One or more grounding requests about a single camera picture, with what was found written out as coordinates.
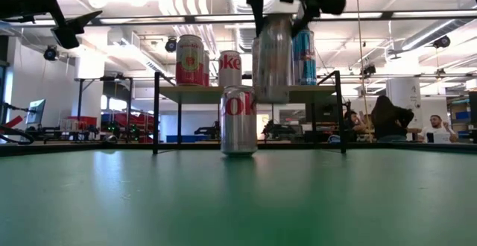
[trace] green tabletop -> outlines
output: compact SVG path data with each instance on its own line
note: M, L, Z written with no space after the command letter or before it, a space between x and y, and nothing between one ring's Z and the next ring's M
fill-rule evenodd
M0 158L0 245L477 245L477 157L398 150Z

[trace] soda can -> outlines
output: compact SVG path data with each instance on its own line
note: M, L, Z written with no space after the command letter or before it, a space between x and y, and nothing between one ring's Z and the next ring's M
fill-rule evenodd
M226 86L221 97L221 151L226 155L251 155L256 150L254 89Z
M316 85L315 38L310 30L303 30L293 39L294 85Z
M260 34L257 99L261 103L285 104L291 84L291 16L265 18Z
M258 85L258 71L259 71L259 44L260 38L256 37L252 43L252 85Z
M218 85L241 85L241 58L237 51L222 51L218 58Z
M180 37L176 51L176 81L178 86L203 85L203 43L200 37L187 34Z
M210 86L209 64L210 64L209 52L206 51L203 55L203 85L204 86Z

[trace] blue can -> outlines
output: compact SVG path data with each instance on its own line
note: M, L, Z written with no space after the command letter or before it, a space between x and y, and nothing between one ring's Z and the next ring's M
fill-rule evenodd
M293 84L316 85L315 35L303 30L293 39Z

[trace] computer screen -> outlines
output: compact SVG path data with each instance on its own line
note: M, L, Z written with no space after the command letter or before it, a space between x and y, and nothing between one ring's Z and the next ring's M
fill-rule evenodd
M41 124L43 117L43 110L45 109L46 100L32 101L30 107L28 108L35 113L28 112L27 114L27 124Z
M316 122L338 122L338 108L336 106L336 97L326 98L319 104L315 105ZM305 105L306 121L312 121L312 106Z

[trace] wooden shelf top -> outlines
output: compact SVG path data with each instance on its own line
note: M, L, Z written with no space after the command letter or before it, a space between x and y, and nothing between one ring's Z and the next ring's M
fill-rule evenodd
M320 103L335 93L334 86L287 86L290 90L289 104ZM222 86L164 86L160 94L182 104L220 104Z

